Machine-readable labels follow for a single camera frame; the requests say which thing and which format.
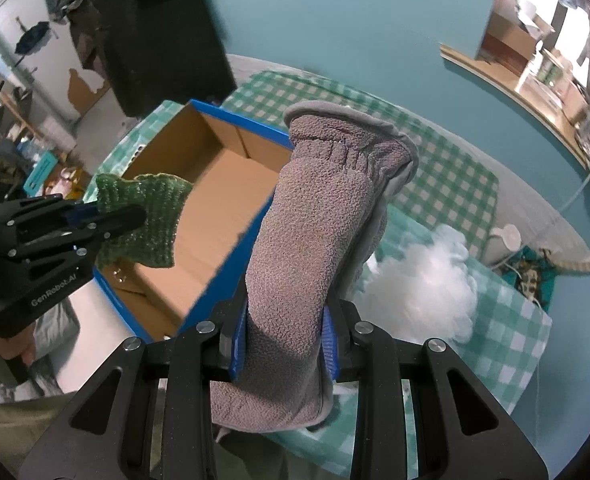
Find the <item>brown patch on door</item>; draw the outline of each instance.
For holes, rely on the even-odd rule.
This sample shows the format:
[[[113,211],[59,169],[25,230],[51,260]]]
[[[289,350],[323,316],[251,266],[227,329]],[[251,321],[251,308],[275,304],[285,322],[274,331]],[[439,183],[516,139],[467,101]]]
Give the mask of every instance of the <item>brown patch on door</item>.
[[[108,91],[110,85],[107,80],[104,80],[104,86],[97,92],[93,92],[77,70],[70,68],[68,72],[70,73],[68,100],[73,105],[73,108],[83,116]]]

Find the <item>window sill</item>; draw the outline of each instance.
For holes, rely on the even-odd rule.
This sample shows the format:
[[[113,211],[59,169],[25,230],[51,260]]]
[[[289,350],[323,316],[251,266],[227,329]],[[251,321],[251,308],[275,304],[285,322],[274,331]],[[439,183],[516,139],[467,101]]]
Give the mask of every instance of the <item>window sill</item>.
[[[559,140],[566,149],[586,168],[586,156],[575,138],[575,127],[568,122],[562,110],[552,110],[544,100],[527,85],[519,91],[520,78],[499,63],[473,60],[446,45],[440,45],[441,56],[470,73],[477,75],[535,117],[547,130]]]

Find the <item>green sponge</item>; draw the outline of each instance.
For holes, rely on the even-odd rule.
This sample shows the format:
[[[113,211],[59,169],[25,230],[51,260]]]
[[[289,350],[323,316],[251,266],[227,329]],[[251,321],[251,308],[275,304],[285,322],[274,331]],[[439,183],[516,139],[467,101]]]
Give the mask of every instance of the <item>green sponge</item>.
[[[146,210],[146,222],[142,227],[102,244],[97,267],[101,269],[119,258],[147,267],[172,267],[177,225],[193,185],[164,173],[139,175],[135,180],[102,173],[97,175],[96,184],[100,213],[126,205],[140,205]]]

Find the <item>bolt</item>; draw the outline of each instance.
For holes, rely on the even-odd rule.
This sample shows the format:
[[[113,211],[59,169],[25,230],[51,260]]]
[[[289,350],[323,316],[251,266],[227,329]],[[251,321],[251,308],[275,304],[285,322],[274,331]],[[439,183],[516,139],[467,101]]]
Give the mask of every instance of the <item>bolt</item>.
[[[210,334],[213,330],[215,330],[215,323],[212,321],[200,321],[195,325],[197,332],[200,334]]]
[[[368,321],[358,321],[355,323],[355,332],[358,334],[366,335],[373,331],[373,325]]]
[[[137,350],[141,346],[141,339],[137,336],[129,337],[124,339],[121,344],[121,347],[126,351],[129,352],[131,350]]]
[[[428,341],[428,348],[433,352],[444,352],[446,350],[446,343],[441,339],[430,339]]]

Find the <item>green checkered tablecloth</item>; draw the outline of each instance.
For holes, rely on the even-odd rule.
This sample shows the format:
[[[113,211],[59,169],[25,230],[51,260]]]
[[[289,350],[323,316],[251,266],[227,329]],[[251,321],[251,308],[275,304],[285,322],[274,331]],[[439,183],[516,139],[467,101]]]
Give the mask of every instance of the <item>green checkered tablecloth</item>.
[[[251,76],[222,108],[286,131],[286,108],[324,100],[390,121],[418,146],[420,168],[393,206],[422,225],[447,224],[464,234],[471,256],[481,256],[492,227],[498,179],[468,153],[403,108],[337,81],[316,75],[260,72]]]
[[[389,206],[389,224],[375,254],[379,261],[387,256],[401,260],[409,244],[430,244],[431,235],[424,226]],[[473,335],[468,343],[454,344],[453,348],[511,413],[546,348],[551,319],[475,258],[468,259],[467,267],[478,285]],[[369,274],[369,267],[364,265],[363,275],[356,284],[358,289]],[[417,440],[412,402],[408,383],[403,381],[402,387],[408,477],[416,478]],[[314,430],[281,431],[267,436],[332,473],[348,476],[355,443],[357,394],[335,395],[334,401],[330,416]]]
[[[158,134],[168,122],[183,108],[173,101],[164,101],[146,119],[135,126],[100,164],[95,175],[111,173],[122,176],[133,158]],[[97,200],[95,176],[92,177],[84,194],[84,202]]]

